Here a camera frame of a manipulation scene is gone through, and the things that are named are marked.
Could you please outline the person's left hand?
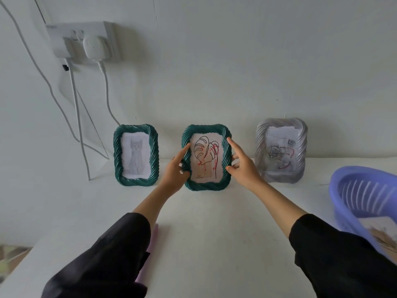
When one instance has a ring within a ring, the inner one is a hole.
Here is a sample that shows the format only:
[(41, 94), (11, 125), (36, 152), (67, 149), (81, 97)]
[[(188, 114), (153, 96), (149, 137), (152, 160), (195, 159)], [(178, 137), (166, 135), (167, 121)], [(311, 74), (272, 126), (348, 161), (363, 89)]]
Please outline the person's left hand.
[(190, 150), (190, 146), (190, 143), (186, 144), (166, 166), (159, 187), (169, 197), (178, 192), (188, 180), (188, 178), (180, 177), (179, 171), (183, 170), (181, 163), (186, 153)]

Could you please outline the person's right hand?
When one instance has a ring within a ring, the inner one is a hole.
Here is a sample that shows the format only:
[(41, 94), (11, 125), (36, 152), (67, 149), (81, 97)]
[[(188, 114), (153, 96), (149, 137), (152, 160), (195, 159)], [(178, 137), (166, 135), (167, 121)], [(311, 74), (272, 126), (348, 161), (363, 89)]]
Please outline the person's right hand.
[(258, 193), (264, 185), (264, 180), (259, 175), (254, 162), (231, 137), (227, 138), (227, 142), (235, 152), (232, 155), (232, 160), (238, 160), (234, 165), (240, 165), (239, 175), (233, 177), (252, 193)]

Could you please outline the green frame with leaf drawing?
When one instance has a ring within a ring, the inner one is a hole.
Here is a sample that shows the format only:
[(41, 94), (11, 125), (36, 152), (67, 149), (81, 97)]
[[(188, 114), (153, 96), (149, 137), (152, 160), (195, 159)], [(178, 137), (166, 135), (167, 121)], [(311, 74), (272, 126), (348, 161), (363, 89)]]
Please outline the green frame with leaf drawing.
[(226, 167), (231, 165), (231, 137), (222, 124), (189, 125), (182, 134), (181, 144), (190, 148), (182, 160), (182, 168), (191, 173), (185, 182), (192, 191), (221, 191), (230, 183)]

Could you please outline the person's left forearm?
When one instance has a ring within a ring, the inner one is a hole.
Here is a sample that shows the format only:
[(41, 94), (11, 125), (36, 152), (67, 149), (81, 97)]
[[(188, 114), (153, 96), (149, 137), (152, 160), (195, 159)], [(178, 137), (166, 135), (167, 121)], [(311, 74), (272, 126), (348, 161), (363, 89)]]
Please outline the person's left forearm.
[(158, 186), (56, 273), (41, 298), (145, 298), (147, 287), (136, 278), (147, 258), (159, 212), (169, 198)]

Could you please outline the person's right forearm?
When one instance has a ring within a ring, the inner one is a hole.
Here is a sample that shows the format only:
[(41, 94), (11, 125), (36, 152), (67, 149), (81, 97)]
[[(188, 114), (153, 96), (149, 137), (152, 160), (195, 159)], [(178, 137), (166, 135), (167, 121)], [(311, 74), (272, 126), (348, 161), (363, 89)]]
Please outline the person's right forearm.
[(288, 237), (317, 298), (397, 298), (397, 266), (363, 237), (335, 229), (263, 181), (241, 184)]

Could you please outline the pink flat sheet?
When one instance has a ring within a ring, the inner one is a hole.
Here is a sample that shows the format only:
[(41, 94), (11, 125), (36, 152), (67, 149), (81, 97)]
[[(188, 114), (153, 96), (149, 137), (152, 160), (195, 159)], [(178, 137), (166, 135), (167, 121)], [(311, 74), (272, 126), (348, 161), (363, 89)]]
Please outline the pink flat sheet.
[(148, 249), (146, 251), (147, 253), (147, 258), (142, 266), (142, 268), (140, 269), (140, 272), (136, 278), (136, 282), (141, 283), (141, 284), (146, 284), (145, 279), (146, 279), (146, 273), (148, 271), (149, 268), (149, 264), (150, 264), (150, 260), (151, 260), (151, 254), (153, 253), (155, 246), (156, 246), (156, 242), (157, 242), (157, 238), (158, 238), (158, 224), (155, 224), (155, 227), (152, 230), (151, 233), (151, 241), (150, 244), (148, 246)]

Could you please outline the purple plastic basket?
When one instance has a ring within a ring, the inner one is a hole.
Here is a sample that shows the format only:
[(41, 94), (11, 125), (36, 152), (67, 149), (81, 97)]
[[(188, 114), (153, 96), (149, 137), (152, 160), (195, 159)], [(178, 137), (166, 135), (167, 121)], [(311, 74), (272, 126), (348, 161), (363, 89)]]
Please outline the purple plastic basket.
[(341, 230), (363, 237), (394, 262), (359, 219), (387, 216), (397, 224), (397, 175), (364, 166), (344, 166), (333, 173), (329, 195)]

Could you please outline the white charger plug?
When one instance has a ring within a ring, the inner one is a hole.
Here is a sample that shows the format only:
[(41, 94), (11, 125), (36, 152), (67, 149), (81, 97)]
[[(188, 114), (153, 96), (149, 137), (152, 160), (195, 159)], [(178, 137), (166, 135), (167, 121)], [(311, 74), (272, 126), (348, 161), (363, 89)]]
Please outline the white charger plug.
[(111, 58), (106, 41), (101, 36), (86, 36), (83, 39), (83, 49), (87, 58), (93, 61), (103, 61)]

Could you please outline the white picture card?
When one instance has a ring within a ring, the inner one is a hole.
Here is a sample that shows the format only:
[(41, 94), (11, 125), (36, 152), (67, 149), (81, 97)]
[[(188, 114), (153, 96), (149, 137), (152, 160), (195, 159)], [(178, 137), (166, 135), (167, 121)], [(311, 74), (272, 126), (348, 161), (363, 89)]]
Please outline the white picture card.
[(387, 216), (359, 219), (376, 243), (397, 263), (397, 224)]

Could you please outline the silver frame with rose drawing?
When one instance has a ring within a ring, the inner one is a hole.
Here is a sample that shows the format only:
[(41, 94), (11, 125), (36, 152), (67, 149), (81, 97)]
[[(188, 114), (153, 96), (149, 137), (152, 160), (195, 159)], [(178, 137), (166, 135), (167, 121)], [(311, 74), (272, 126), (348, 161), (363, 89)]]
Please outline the silver frame with rose drawing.
[(299, 118), (268, 118), (257, 126), (254, 163), (266, 182), (295, 184), (303, 177), (307, 133)]

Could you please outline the green frame with cat drawing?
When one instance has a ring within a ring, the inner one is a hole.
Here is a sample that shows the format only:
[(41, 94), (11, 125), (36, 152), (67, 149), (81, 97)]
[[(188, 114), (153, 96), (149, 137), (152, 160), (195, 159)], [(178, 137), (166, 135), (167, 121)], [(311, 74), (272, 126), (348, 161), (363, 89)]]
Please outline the green frame with cat drawing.
[(116, 180), (123, 186), (152, 186), (159, 177), (158, 133), (150, 124), (120, 125), (113, 137)]

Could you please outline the white wall socket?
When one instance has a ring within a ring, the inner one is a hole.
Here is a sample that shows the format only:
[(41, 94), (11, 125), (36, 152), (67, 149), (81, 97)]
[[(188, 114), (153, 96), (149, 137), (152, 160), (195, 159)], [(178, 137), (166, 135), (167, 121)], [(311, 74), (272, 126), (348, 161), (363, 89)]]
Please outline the white wall socket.
[(70, 59), (78, 65), (93, 65), (95, 61), (87, 57), (83, 48), (83, 40), (91, 36), (101, 37), (106, 43), (110, 54), (106, 62), (121, 61), (114, 26), (114, 23), (108, 21), (91, 21), (47, 24), (46, 30), (50, 46), (57, 58)]

